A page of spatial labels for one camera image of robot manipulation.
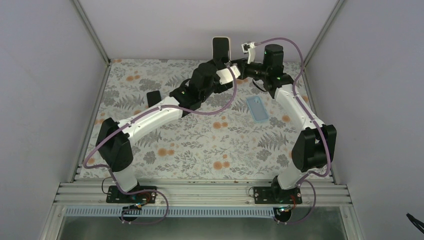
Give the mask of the black phone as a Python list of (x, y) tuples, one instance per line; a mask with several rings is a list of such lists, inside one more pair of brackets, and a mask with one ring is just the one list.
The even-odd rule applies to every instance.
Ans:
[(231, 60), (231, 39), (227, 36), (212, 38), (212, 59), (228, 63)]

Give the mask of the light blue phone case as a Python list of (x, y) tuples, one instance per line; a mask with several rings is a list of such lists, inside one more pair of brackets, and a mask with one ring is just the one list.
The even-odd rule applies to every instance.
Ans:
[(260, 96), (247, 97), (246, 102), (252, 118), (256, 123), (263, 123), (269, 120), (270, 117)]

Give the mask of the light blue cased phone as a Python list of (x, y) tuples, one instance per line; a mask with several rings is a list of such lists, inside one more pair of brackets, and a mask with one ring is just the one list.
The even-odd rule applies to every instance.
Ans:
[(148, 107), (153, 107), (162, 100), (162, 96), (159, 90), (154, 90), (146, 93)]

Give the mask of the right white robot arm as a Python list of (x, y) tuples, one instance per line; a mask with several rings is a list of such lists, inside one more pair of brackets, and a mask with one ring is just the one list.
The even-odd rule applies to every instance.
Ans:
[(299, 194), (303, 181), (310, 175), (326, 177), (331, 171), (337, 130), (320, 120), (298, 95), (296, 82), (285, 73), (283, 66), (284, 48), (268, 44), (264, 48), (263, 61), (255, 62), (257, 43), (242, 44), (247, 58), (234, 60), (242, 78), (263, 82), (263, 92), (270, 96), (289, 113), (299, 135), (292, 148), (292, 163), (275, 176), (270, 187), (259, 191), (256, 203), (278, 203), (289, 201)]

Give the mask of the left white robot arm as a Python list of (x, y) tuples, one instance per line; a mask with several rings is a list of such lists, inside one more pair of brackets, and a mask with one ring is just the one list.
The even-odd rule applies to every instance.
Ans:
[(131, 117), (115, 121), (106, 119), (91, 155), (99, 153), (105, 168), (119, 189), (119, 196), (131, 203), (139, 197), (138, 180), (132, 170), (132, 145), (152, 131), (188, 114), (200, 115), (198, 110), (211, 94), (234, 87), (241, 75), (237, 65), (210, 60), (201, 63), (190, 78), (184, 80), (167, 97)]

